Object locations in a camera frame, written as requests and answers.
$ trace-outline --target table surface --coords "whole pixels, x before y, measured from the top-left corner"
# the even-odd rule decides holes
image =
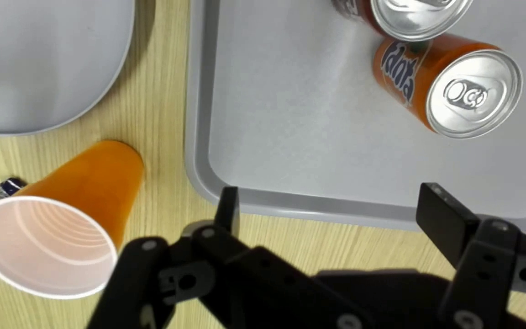
[[[36,181],[97,140],[135,147],[146,177],[127,226],[126,241],[161,235],[175,242],[186,224],[211,218],[184,170],[184,107],[189,0],[138,0],[136,26],[121,76],[104,100],[77,121],[35,136],[0,138],[0,180]],[[242,215],[240,239],[265,245],[305,273],[320,269],[415,267],[450,278],[453,269],[423,233],[300,219]],[[99,296],[48,300],[0,281],[0,329],[81,329]],[[526,318],[526,296],[510,310]],[[177,307],[170,328],[218,328],[196,301]]]

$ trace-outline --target plastic tray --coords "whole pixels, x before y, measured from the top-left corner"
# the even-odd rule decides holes
[[[247,212],[417,229],[434,181],[526,231],[526,79],[501,127],[451,140],[378,87],[382,38],[330,0],[192,0],[190,15],[186,170],[211,202],[237,185]],[[526,78],[526,2],[475,1],[451,32],[501,46]]]

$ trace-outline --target orange can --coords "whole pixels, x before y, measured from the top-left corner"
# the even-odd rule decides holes
[[[422,41],[441,35],[468,11],[473,0],[332,0],[345,17],[365,21],[397,40]]]
[[[426,127],[458,139],[498,127],[522,94],[521,69],[500,48],[449,34],[418,43],[386,39],[373,74]]]

